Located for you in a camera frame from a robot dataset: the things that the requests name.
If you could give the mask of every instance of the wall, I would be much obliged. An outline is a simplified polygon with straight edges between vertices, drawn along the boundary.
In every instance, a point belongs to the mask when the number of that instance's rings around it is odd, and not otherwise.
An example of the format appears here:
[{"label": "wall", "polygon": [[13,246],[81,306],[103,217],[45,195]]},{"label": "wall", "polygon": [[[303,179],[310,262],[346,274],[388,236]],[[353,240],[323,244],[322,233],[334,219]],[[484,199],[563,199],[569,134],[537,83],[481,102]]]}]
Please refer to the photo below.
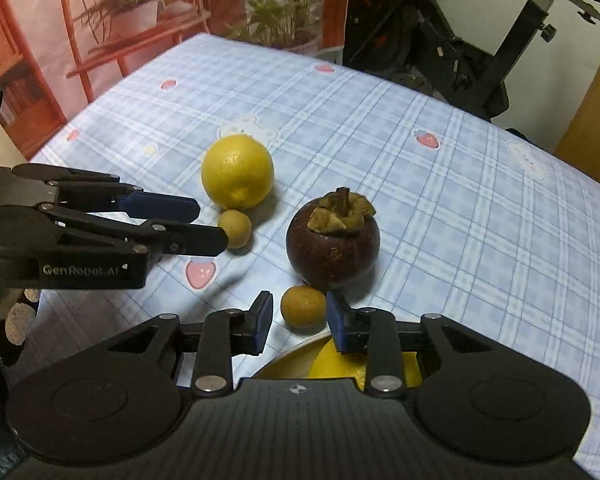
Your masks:
[{"label": "wall", "polygon": [[[526,0],[438,0],[455,33],[495,52]],[[600,12],[600,4],[592,2]],[[590,25],[566,0],[556,0],[546,23],[557,28],[547,44],[539,35],[506,79],[510,108],[494,119],[552,151],[567,130],[600,63],[600,23]]]}]

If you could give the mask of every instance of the mangosteen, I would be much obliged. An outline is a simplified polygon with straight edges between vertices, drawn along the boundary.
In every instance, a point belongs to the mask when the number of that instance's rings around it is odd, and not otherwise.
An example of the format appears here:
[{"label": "mangosteen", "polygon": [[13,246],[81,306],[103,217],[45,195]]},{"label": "mangosteen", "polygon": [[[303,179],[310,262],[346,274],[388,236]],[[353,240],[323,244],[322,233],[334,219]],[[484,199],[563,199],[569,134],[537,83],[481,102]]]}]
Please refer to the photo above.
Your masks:
[{"label": "mangosteen", "polygon": [[296,273],[323,292],[372,269],[380,251],[376,210],[348,187],[303,205],[286,231],[286,255]]}]

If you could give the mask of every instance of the lemon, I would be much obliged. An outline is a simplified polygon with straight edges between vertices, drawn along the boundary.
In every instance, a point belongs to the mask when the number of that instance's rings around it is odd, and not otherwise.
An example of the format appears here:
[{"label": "lemon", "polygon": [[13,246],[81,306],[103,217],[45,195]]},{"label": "lemon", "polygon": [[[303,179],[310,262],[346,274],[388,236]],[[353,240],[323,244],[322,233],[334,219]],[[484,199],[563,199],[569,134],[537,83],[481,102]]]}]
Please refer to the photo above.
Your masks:
[{"label": "lemon", "polygon": [[222,213],[218,219],[218,227],[229,238],[227,247],[230,249],[244,247],[251,238],[251,220],[240,211],[231,209]]},{"label": "lemon", "polygon": [[216,140],[202,162],[202,186],[224,209],[244,210],[259,204],[273,187],[273,160],[267,149],[247,135]]},{"label": "lemon", "polygon": [[[422,376],[420,375],[420,369],[416,361],[416,352],[402,352],[402,365],[409,387],[422,384]],[[364,390],[366,355],[342,355],[336,350],[336,345],[333,338],[331,338],[314,359],[307,378],[333,379],[339,377],[353,377],[358,387]]]},{"label": "lemon", "polygon": [[324,323],[327,316],[327,299],[310,286],[292,286],[282,295],[280,312],[293,328],[313,327]]}]

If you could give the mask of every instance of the blue plaid tablecloth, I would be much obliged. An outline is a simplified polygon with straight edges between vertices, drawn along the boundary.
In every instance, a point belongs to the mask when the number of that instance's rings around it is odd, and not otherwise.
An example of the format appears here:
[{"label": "blue plaid tablecloth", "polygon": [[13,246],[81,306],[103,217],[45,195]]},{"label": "blue plaid tablecloth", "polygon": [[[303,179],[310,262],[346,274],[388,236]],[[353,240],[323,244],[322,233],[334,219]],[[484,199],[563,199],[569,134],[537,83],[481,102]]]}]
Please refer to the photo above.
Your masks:
[{"label": "blue plaid tablecloth", "polygon": [[[189,258],[165,258],[142,290],[45,291],[14,381],[163,312],[200,320],[276,301],[266,350],[234,358],[253,374],[302,341],[280,315],[298,283],[285,253],[303,203],[349,186],[376,206],[381,253],[346,295],[397,319],[446,316],[576,380],[592,418],[576,459],[600,478],[600,185],[551,155],[433,98],[307,57],[196,36],[120,82],[71,120],[35,162],[119,174],[192,196],[205,150],[245,130],[271,152],[272,196],[251,212],[248,253],[216,258],[189,285]],[[181,378],[190,377],[186,367]]]}]

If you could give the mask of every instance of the poster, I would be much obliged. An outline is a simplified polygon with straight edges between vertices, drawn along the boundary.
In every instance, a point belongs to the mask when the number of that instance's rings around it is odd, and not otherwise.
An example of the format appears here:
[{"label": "poster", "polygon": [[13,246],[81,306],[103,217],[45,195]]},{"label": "poster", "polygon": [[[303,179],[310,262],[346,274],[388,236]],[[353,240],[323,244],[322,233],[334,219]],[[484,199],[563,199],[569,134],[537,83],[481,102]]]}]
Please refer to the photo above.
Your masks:
[{"label": "poster", "polygon": [[0,0],[0,123],[31,158],[133,70],[200,32],[316,56],[347,0]]}]

